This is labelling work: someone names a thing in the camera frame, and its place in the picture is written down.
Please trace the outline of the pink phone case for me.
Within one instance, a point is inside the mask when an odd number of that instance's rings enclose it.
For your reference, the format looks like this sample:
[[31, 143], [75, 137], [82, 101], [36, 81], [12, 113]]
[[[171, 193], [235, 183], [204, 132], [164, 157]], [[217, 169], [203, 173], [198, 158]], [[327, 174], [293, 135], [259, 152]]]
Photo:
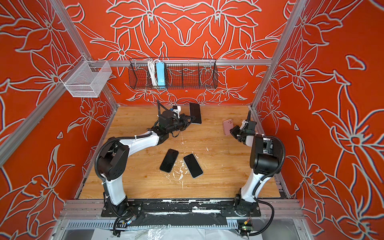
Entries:
[[224, 120], [223, 121], [223, 131], [224, 135], [228, 136], [231, 134], [231, 129], [234, 127], [234, 123], [232, 119]]

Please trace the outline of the phone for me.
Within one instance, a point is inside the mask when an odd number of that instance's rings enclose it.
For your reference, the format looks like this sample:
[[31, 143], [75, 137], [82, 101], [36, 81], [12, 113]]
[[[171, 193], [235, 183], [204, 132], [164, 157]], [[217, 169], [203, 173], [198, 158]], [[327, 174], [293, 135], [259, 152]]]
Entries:
[[193, 124], [202, 124], [201, 108], [199, 104], [190, 103], [190, 116]]

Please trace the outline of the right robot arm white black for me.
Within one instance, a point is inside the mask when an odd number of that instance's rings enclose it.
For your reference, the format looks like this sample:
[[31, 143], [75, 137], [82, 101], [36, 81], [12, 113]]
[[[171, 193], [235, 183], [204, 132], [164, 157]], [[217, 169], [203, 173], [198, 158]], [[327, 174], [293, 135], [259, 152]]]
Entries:
[[249, 111], [242, 125], [230, 130], [238, 142], [252, 148], [250, 176], [234, 200], [234, 211], [241, 217], [257, 209], [262, 188], [281, 171], [286, 155], [285, 146], [279, 138], [256, 132], [257, 122], [251, 120], [251, 116], [252, 112]]

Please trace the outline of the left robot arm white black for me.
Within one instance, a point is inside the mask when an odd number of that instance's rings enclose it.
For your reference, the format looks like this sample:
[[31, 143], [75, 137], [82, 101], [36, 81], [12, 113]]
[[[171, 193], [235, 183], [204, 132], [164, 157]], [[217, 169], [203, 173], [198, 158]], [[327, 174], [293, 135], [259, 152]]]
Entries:
[[120, 219], [128, 219], [134, 214], [134, 207], [128, 204], [122, 179], [128, 158], [139, 151], [162, 144], [169, 135], [186, 130], [196, 119], [195, 116], [182, 114], [181, 107], [168, 109], [160, 102], [157, 102], [157, 106], [158, 119], [146, 133], [109, 138], [95, 159], [95, 172], [102, 181], [106, 204]]

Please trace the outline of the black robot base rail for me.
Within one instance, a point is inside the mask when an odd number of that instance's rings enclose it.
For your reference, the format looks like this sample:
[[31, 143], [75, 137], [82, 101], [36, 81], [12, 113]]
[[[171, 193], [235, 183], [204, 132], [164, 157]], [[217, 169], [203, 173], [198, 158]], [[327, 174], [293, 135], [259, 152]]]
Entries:
[[117, 207], [104, 200], [101, 216], [132, 214], [132, 226], [225, 226], [230, 219], [261, 216], [257, 203], [239, 199], [128, 199]]

